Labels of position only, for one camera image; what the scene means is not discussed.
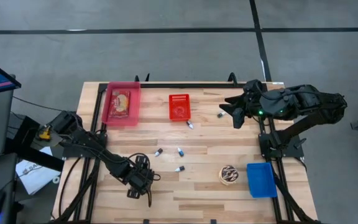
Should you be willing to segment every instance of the wooden tabletop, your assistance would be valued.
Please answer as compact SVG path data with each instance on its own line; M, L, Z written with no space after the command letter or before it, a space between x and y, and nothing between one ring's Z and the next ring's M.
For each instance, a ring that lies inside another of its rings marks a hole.
M84 83L78 105L77 113L87 130L91 126L98 85L99 82ZM283 84L267 83L267 86L271 90L282 88ZM185 122L169 120L168 95L180 93L190 94L194 129ZM209 223L210 219L217 219L218 223L275 223L271 199L252 198L247 183L247 164L265 162L257 140L259 125L253 119L246 119L241 129L234 129L229 115L216 116L221 112L218 104L224 103L224 98L241 93L241 88L143 88L139 124L108 128L108 150L120 156L135 152L148 155L151 168L161 175L161 180L152 185L152 207L147 206L147 195L138 200L127 198L129 186L119 183L102 164L91 222L141 223L149 219L151 223ZM277 129L285 129L292 122L275 121L275 124ZM183 149L184 157L178 155L177 147ZM158 148L163 153L155 157ZM63 182L74 161L65 162L53 208L55 217ZM290 158L283 163L289 191L306 214L317 219L305 168ZM238 169L240 176L236 184L220 183L218 172L225 165ZM185 166L185 170L174 172L180 166ZM82 169L83 159L70 176L63 208L78 191ZM284 202L278 194L282 216L286 218ZM81 218L85 217L87 200L86 195Z

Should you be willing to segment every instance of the blue plastic bin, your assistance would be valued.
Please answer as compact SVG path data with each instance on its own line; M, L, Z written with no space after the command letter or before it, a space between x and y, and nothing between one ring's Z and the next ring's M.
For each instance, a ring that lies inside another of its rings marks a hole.
M249 190L253 198L277 197L272 165L268 162L247 164Z

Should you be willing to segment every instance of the red basket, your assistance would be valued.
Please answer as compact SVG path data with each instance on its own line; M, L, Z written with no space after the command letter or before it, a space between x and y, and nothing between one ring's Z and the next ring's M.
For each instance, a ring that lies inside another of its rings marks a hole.
M189 94L169 95L169 119L188 121L191 118Z
M129 91L128 116L115 118L109 116L112 101L112 91ZM139 121L140 83L139 82L110 82L107 87L106 99L102 114L102 122L108 126L135 126Z

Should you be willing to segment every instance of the floor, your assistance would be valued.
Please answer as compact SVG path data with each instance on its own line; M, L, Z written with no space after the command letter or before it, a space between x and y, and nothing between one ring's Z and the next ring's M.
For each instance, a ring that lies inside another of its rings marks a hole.
M224 81L234 72L241 81L271 77L286 86L309 83L320 91L339 92L349 104L342 121L301 136L308 139L304 151L319 219L358 223L358 131L349 125L358 119L358 32L344 32L358 27L358 1L256 0L262 43L255 32L111 33L254 28L250 2L254 0L0 0L0 31L57 30L0 32L0 67L22 83L15 91L19 98L65 110L76 110L85 81L132 81L148 73L153 81ZM269 28L328 29L267 32ZM105 33L59 34L68 29ZM12 110L40 123L57 115L19 101ZM18 223L47 222L56 191L57 185L50 184L31 198L19 193L26 208Z

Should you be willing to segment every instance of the small cylindrical object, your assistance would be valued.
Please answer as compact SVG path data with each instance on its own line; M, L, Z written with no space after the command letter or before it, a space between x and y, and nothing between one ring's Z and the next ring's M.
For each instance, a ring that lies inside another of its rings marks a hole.
M222 112L222 113L218 114L218 118L223 117L225 114L226 114L226 112Z
M160 148L159 150L157 150L157 152L155 152L155 156L159 156L162 153L162 149Z
M184 156L185 154L183 153L183 151L178 147L178 152L179 152L179 155L180 157Z
M186 124L189 126L189 128L194 129L194 126L190 121L186 121Z
M184 170L185 170L185 167L181 166L181 167L175 169L175 172L180 172L180 171L184 171Z

